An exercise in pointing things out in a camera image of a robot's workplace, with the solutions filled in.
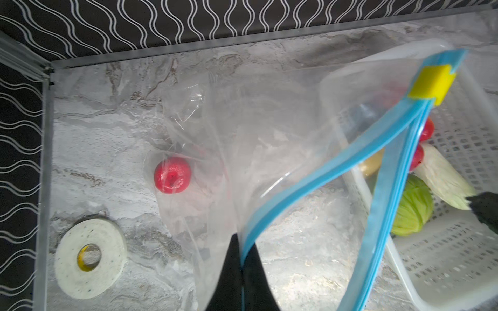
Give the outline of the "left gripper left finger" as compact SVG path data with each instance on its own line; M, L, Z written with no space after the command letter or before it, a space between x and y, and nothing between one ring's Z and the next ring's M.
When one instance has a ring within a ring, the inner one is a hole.
M243 276L240 265L239 239L232 235L216 289L207 311L241 311Z

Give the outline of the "clear zip top bag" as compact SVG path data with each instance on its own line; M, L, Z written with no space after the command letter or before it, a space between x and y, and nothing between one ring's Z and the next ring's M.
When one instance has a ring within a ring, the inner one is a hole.
M338 305L364 308L424 124L458 71L453 57L437 56L382 61L331 79L350 64L239 78L208 73L166 93L173 143L147 154L143 174L163 223L193 265L201 310L216 289L232 235L242 272L251 247L279 217L385 149L367 214L351 224L361 242ZM156 166L169 157L191 166L181 193L154 185Z

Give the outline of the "red apple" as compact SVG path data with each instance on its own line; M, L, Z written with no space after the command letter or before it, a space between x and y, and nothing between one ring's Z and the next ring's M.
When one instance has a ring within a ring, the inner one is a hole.
M154 185L161 193L177 194L189 187L191 176L191 166L184 158L169 157L156 166Z

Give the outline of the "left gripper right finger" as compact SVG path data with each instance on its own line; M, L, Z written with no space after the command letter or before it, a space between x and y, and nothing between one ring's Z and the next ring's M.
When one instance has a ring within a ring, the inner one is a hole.
M245 311L280 311L268 285L256 244L246 256L242 276Z

